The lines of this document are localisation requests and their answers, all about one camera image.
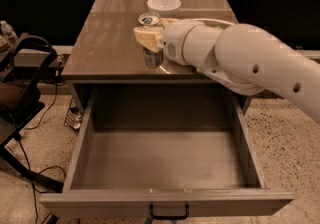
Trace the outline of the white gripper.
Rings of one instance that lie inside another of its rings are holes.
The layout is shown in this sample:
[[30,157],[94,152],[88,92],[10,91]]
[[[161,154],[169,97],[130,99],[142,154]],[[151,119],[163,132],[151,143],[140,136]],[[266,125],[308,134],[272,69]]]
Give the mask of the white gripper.
[[162,41],[163,53],[169,60],[187,65],[183,57],[184,42],[199,22],[164,18],[164,24],[167,25],[164,30],[161,27],[135,27],[133,32],[136,41],[152,52],[159,52],[162,49]]

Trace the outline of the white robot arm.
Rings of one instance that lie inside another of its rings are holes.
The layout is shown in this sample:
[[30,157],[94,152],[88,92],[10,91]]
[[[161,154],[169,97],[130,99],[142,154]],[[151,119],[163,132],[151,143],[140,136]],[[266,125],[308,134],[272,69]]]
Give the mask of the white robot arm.
[[191,65],[240,95],[271,91],[320,121],[320,64],[250,24],[221,29],[201,20],[175,20],[134,29],[136,41],[167,59]]

